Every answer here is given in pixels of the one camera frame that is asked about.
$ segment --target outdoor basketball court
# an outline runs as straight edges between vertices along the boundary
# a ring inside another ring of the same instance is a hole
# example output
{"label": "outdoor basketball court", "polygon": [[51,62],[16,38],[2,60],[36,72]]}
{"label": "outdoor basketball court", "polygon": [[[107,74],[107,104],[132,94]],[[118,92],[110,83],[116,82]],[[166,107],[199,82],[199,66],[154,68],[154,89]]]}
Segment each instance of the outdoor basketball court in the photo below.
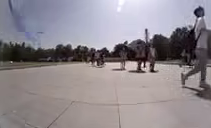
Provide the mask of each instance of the outdoor basketball court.
{"label": "outdoor basketball court", "polygon": [[119,67],[0,71],[1,127],[211,128],[211,90],[198,88],[199,75],[183,89],[177,65],[157,65],[158,73],[137,73],[132,62]]}

